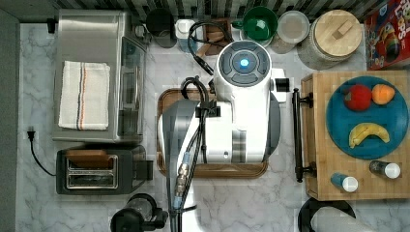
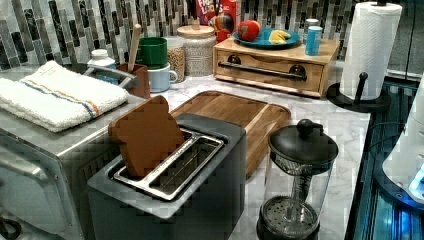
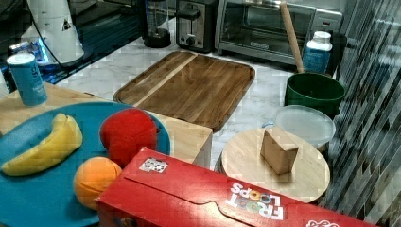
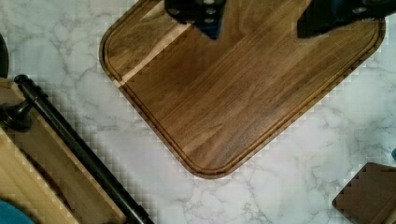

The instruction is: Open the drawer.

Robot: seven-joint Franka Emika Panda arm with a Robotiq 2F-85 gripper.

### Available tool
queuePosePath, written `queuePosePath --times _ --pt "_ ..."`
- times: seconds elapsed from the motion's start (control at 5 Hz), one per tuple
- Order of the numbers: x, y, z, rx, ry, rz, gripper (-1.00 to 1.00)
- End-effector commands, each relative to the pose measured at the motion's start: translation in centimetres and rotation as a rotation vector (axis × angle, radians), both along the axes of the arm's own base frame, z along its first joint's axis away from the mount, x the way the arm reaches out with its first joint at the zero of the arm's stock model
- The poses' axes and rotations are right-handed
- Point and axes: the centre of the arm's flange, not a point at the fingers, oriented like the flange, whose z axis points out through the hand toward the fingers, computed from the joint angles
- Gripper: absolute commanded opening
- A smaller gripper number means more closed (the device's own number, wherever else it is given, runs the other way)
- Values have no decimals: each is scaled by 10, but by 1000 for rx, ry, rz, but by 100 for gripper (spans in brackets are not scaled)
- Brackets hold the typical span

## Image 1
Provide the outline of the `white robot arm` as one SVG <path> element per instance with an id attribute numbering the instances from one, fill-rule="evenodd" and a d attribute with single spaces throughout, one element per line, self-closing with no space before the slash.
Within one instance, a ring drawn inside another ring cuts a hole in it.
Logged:
<path id="1" fill-rule="evenodd" d="M 274 152 L 288 91 L 284 71 L 253 41 L 228 44 L 208 85 L 198 76 L 182 82 L 183 97 L 158 120 L 171 232 L 201 230 L 190 188 L 199 163 L 259 163 Z"/>

